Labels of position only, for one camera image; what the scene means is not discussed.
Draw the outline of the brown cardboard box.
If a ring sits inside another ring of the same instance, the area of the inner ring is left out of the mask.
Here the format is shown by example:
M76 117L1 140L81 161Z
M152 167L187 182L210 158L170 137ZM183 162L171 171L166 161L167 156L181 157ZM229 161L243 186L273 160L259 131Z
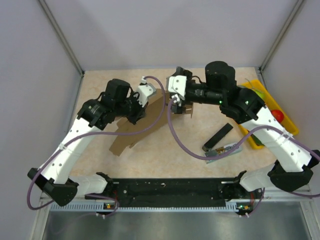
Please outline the brown cardboard box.
M145 110L146 116L140 119L136 124L130 123L126 118L121 118L117 122L117 133L133 133L140 132L151 124L156 122L156 119L160 115L161 110L163 109L163 95L161 89L156 90L155 96L151 97L148 102L148 106ZM148 135L159 130L161 127L168 124L167 120L167 108L164 109L164 112L161 118L155 123L155 125L139 134L135 135L118 135L113 141L109 150L115 155L120 156L125 148L132 148L135 144L146 138Z

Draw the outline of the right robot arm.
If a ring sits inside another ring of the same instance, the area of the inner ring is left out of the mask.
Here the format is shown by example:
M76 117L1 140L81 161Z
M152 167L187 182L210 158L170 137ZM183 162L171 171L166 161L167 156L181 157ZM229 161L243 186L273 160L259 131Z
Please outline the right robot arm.
M217 105L222 114L255 135L276 157L271 165L241 172L234 179L234 194L245 198L254 190L272 186L294 192L307 185L314 174L312 168L320 161L319 153L295 140L256 92L239 86L232 66L213 61L204 71L205 82L200 83L182 67L167 77L166 89L171 97L167 116L180 114L185 104Z

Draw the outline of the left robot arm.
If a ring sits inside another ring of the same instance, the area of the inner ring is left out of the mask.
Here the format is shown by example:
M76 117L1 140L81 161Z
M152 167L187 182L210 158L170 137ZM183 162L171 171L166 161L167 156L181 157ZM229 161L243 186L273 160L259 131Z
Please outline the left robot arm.
M146 78L141 79L136 90L124 80L110 80L105 91L82 105L71 129L52 156L39 168L29 170L27 176L31 183L61 207L88 194L109 198L114 187L108 183L105 174L71 177L70 172L94 137L102 134L116 118L127 118L132 124L143 118L149 99L156 92Z

